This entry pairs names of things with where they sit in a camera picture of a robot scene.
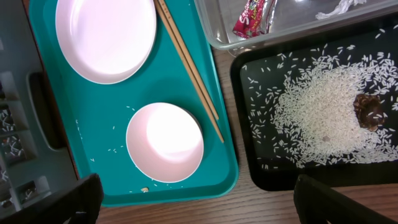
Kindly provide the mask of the white paper napkin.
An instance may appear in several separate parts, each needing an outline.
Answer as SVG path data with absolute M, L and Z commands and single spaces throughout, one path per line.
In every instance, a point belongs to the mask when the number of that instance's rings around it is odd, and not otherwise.
M 351 6 L 356 6 L 358 4 L 365 4 L 367 0 L 341 0 L 338 5 L 329 13 L 319 12 L 315 18 L 318 20 L 327 19 L 331 16 L 336 16 L 344 14 L 348 11 Z

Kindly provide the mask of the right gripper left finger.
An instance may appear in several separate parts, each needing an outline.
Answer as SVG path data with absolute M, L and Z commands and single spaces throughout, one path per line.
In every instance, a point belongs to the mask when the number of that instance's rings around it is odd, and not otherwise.
M 1 223 L 95 223 L 103 198 L 100 177 L 91 174 L 73 186 L 1 219 Z

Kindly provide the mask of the large white round plate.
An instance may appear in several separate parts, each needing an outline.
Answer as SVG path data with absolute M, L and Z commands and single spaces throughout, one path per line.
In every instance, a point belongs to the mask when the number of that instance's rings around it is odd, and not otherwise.
M 149 57 L 156 10 L 153 0 L 58 0 L 55 30 L 71 68 L 110 85 L 134 75 Z

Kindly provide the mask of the red snack wrapper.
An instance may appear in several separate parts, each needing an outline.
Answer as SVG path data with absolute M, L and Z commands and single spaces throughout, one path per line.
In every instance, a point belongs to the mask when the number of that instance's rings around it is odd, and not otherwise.
M 233 33 L 248 39 L 267 34 L 274 20 L 277 0 L 248 0 L 233 27 Z

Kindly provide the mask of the pink bowl with food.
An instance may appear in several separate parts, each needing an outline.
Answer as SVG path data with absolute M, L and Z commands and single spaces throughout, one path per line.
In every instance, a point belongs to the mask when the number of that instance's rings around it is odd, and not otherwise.
M 170 103 L 151 103 L 137 110 L 127 126 L 126 147 L 139 171 L 163 183 L 189 178 L 204 156 L 198 121 Z

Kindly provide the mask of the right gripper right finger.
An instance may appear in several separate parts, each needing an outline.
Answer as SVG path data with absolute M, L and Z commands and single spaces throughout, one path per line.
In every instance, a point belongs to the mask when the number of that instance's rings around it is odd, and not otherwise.
M 294 204 L 300 222 L 306 224 L 397 224 L 307 175 L 297 178 Z

